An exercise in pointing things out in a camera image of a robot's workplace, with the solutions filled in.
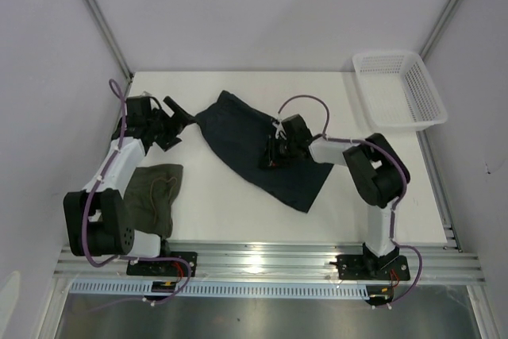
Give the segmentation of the olive green shorts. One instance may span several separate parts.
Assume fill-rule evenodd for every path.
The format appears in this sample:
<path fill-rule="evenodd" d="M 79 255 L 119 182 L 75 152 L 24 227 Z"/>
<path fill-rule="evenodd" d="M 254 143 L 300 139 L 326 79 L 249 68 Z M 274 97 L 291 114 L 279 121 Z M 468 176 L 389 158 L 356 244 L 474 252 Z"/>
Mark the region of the olive green shorts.
<path fill-rule="evenodd" d="M 172 204 L 183 181 L 181 164 L 138 167 L 125 190 L 124 202 L 133 226 L 168 239 L 173 231 Z"/>

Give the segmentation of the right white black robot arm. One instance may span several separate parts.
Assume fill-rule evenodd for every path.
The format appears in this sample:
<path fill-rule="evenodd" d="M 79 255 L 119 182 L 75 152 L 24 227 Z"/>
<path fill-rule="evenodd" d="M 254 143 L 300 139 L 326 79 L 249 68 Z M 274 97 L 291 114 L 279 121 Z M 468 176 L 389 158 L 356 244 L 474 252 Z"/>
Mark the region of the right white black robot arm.
<path fill-rule="evenodd" d="M 346 167 L 361 199 L 369 205 L 363 270 L 375 279 L 389 272 L 390 257 L 397 252 L 395 211 L 406 194 L 410 173 L 385 136 L 373 133 L 364 139 L 344 139 L 326 133 L 313 135 L 298 114 L 275 120 L 274 127 L 259 166 L 276 169 L 312 160 Z"/>

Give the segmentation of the dark teal shorts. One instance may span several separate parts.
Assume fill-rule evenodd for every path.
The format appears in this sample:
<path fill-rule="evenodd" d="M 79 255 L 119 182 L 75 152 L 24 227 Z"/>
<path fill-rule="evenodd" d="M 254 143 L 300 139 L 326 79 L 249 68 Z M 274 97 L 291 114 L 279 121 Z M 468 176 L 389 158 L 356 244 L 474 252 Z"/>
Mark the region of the dark teal shorts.
<path fill-rule="evenodd" d="M 306 159 L 285 168 L 260 168 L 268 137 L 275 132 L 273 118 L 228 91 L 222 91 L 196 120 L 211 150 L 242 179 L 286 206 L 303 213 L 310 211 L 332 164 Z"/>

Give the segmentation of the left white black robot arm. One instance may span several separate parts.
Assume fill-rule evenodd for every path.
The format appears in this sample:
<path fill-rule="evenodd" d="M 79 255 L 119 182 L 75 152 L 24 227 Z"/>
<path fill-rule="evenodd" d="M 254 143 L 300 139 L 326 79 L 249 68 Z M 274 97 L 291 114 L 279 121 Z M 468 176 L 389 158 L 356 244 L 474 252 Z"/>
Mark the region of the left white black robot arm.
<path fill-rule="evenodd" d="M 110 149 L 94 178 L 82 190 L 64 196 L 73 255 L 144 257 L 144 266 L 154 275 L 171 269 L 172 256 L 160 248 L 160 236 L 134 228 L 124 194 L 149 149 L 156 144 L 166 152 L 181 141 L 179 134 L 185 127 L 195 122 L 169 96 L 162 102 L 149 95 L 125 100 Z"/>

